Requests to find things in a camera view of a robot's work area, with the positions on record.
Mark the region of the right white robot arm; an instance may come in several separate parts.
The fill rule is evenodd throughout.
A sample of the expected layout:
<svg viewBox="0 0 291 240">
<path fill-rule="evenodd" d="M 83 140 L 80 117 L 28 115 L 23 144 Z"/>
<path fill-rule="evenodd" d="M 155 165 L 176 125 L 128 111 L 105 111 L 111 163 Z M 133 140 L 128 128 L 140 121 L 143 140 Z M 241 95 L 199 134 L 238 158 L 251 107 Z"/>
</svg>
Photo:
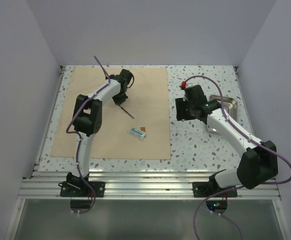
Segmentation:
<svg viewBox="0 0 291 240">
<path fill-rule="evenodd" d="M 226 188 L 242 185 L 251 190 L 278 174 L 276 145 L 262 141 L 242 128 L 224 111 L 221 102 L 207 100 L 200 85 L 180 87 L 184 96 L 175 99 L 178 121 L 199 120 L 217 130 L 236 150 L 240 157 L 237 168 L 224 169 L 209 177 L 208 190 L 220 196 Z"/>
</svg>

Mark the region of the green white packet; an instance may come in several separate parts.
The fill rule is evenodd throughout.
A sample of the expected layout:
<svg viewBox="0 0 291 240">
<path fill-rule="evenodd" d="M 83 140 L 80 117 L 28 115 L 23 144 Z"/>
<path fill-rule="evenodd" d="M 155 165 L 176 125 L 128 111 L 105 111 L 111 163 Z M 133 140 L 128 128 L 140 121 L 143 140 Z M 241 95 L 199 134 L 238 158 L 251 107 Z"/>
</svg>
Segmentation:
<svg viewBox="0 0 291 240">
<path fill-rule="evenodd" d="M 136 129 L 135 127 L 131 127 L 128 131 L 128 133 L 131 136 L 134 136 L 135 138 L 139 139 L 140 141 L 143 141 L 144 138 L 146 137 L 147 133 L 140 130 L 140 129 Z"/>
</svg>

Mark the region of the steel scalpel handle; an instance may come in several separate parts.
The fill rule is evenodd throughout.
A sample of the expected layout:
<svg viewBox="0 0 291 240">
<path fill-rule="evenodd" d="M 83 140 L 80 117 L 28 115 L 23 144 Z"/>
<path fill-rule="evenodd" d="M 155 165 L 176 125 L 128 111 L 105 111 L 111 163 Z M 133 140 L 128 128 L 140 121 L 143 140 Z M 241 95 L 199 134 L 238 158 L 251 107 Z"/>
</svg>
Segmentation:
<svg viewBox="0 0 291 240">
<path fill-rule="evenodd" d="M 121 105 L 119 106 L 121 110 L 123 110 L 124 113 L 126 113 L 130 118 L 135 119 L 132 114 L 130 114 L 124 107 Z"/>
</svg>

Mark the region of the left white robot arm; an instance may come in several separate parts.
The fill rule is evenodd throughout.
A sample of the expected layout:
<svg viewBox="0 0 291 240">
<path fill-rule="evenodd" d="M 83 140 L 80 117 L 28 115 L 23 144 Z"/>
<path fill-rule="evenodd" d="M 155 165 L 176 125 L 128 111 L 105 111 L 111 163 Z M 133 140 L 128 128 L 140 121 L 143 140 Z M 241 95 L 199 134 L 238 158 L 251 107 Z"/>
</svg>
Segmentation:
<svg viewBox="0 0 291 240">
<path fill-rule="evenodd" d="M 126 69 L 119 74 L 105 74 L 105 83 L 88 95 L 78 95 L 75 101 L 73 117 L 66 128 L 67 134 L 77 135 L 75 151 L 75 167 L 66 177 L 66 182 L 72 191 L 82 197 L 90 189 L 89 161 L 93 140 L 101 129 L 103 120 L 103 105 L 113 100 L 120 106 L 128 99 L 127 90 L 133 85 L 134 75 Z"/>
</svg>

